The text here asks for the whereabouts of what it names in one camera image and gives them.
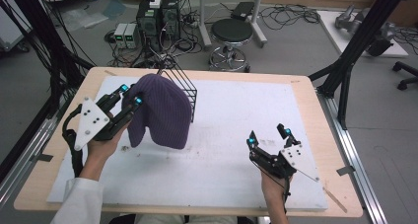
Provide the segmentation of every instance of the wire cage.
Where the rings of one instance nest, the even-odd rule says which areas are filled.
[[[188,100],[191,104],[191,122],[194,121],[194,112],[196,109],[196,98],[197,98],[197,89],[194,87],[193,83],[180,68],[180,66],[175,62],[174,58],[171,55],[166,55],[164,58],[161,58],[159,62],[159,70],[157,74],[165,74],[170,78],[174,83],[176,83],[187,95]]]

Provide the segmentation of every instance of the wooden table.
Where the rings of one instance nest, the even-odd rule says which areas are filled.
[[[150,69],[125,69],[97,67],[90,70],[79,92],[69,106],[67,113],[73,111],[85,97],[95,98],[106,76],[141,77],[148,73],[155,73]],[[311,144],[313,156],[317,165],[320,180],[329,208],[322,212],[289,212],[293,216],[322,216],[322,217],[360,217],[363,214],[356,191],[349,176],[340,177],[336,170],[345,165],[332,136],[325,115],[317,99],[314,87],[308,77],[291,75],[243,74],[206,71],[185,71],[186,75],[196,80],[226,80],[242,82],[264,82],[289,84],[293,88],[308,140]],[[73,119],[69,127],[75,127],[78,120]],[[58,174],[61,161],[68,149],[61,136],[62,121],[53,133],[43,153],[52,155],[50,162],[38,161],[27,179],[25,185],[15,200],[15,208],[19,210],[57,210],[59,203],[48,203],[46,199]],[[211,215],[267,215],[266,210],[246,208],[225,210],[224,208],[182,207],[169,208],[158,206],[138,205],[104,205],[103,211],[134,212],[134,213],[181,213],[181,214],[211,214]]]

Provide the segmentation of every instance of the hand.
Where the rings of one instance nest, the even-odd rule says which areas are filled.
[[[116,151],[117,143],[129,123],[123,126],[109,141],[91,140],[87,146],[89,155],[80,174],[80,178],[98,181],[107,159]]]
[[[261,189],[267,204],[271,224],[289,223],[284,211],[284,187],[284,179],[270,178],[264,171],[261,171]]]

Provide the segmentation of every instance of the white sleeve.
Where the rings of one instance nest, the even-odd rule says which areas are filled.
[[[67,181],[64,203],[51,224],[96,224],[101,221],[104,187],[96,181],[76,178]]]

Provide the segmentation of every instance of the floor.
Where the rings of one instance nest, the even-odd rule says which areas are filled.
[[[87,13],[105,12],[110,4],[117,5],[111,18],[91,29],[71,32],[74,39],[97,65],[105,66],[112,60],[111,49],[104,35],[118,23],[130,23],[136,15],[134,1],[120,6],[113,0],[74,0],[60,4],[62,12],[86,9]],[[214,13],[220,5],[207,7]],[[214,16],[229,16],[219,10]],[[242,47],[251,73],[310,75],[333,63],[339,56],[321,24],[302,20],[282,30],[273,31],[259,22],[268,39],[264,48],[256,40]],[[64,38],[62,29],[58,32]],[[417,66],[418,56],[409,45],[403,44],[410,54],[401,61]],[[185,70],[208,70],[209,51],[185,54],[178,58]],[[347,107],[347,126],[363,162],[370,182],[382,206],[388,223],[418,223],[418,85],[405,91],[396,89],[400,80],[411,75],[391,70],[397,58],[361,57],[352,72]],[[33,51],[13,51],[0,58],[0,160],[8,154],[23,131],[32,121],[48,97],[48,74]],[[323,82],[313,82],[319,86]],[[339,91],[335,100],[338,102]],[[20,182],[8,202],[0,210],[1,223],[48,223],[53,212],[24,212],[13,208],[13,200],[23,182]],[[108,223],[114,213],[104,213]],[[367,214],[358,219],[290,217],[291,223],[370,223]]]

